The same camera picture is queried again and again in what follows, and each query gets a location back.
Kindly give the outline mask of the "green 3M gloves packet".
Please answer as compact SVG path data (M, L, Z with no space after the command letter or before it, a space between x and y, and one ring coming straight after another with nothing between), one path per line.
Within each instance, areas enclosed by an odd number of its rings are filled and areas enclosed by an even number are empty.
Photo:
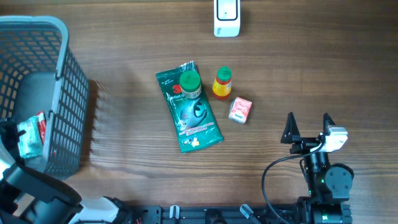
M188 70L199 74L193 61L155 74L172 116L177 141L183 154L205 149L224 140L203 90L202 81L198 98L188 99L183 95L179 78Z

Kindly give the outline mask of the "light green tissue packet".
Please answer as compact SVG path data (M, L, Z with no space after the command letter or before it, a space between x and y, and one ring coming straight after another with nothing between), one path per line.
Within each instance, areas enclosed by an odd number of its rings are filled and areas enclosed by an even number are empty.
M40 137L39 119L33 116L17 125L19 132L25 131L19 136L18 148L19 154L23 159L37 157L42 155L43 142Z

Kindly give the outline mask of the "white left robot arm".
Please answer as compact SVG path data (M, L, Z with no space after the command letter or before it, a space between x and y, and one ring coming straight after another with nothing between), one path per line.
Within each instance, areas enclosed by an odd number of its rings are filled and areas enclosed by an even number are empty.
M83 200L66 183L17 162L10 154L24 134L1 119L1 223L131 223L122 202Z

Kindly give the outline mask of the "red yellow sauce bottle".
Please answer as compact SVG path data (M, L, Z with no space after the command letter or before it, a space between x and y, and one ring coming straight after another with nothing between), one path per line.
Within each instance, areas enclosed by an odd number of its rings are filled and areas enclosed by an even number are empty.
M226 100L231 93L232 71L229 67L221 67L213 83L213 96L217 100Z

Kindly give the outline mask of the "small red sachet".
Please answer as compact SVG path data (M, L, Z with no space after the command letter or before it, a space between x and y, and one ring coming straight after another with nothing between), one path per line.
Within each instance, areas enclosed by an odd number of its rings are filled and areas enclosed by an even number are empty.
M38 129L39 129L39 133L40 133L40 138L42 140L42 143L44 143L45 142L46 125L47 125L45 113L43 111L38 112L37 118L38 118Z

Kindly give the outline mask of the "small red white box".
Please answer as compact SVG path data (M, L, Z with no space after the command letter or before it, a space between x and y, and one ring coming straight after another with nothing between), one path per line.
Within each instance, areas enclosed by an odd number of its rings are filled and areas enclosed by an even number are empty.
M231 104L228 118L244 124L247 121L251 106L251 101L236 97Z

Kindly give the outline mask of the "green lid jar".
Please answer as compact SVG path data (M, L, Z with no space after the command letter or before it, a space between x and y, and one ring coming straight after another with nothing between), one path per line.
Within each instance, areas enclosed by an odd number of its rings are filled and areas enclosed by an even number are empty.
M198 98L201 94L201 77L194 70L183 72L179 78L183 95L188 99Z

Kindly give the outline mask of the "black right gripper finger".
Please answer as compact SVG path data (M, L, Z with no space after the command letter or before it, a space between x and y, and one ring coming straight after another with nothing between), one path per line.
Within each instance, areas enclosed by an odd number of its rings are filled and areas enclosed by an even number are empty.
M332 120L332 118L330 117L330 115L328 113L325 113L323 115L323 133L324 134L329 134L329 126L334 126L335 123Z
M295 120L295 116L293 112L290 112L287 115L287 122L282 137L280 139L280 142L282 144L293 144L300 141L301 141L301 136Z

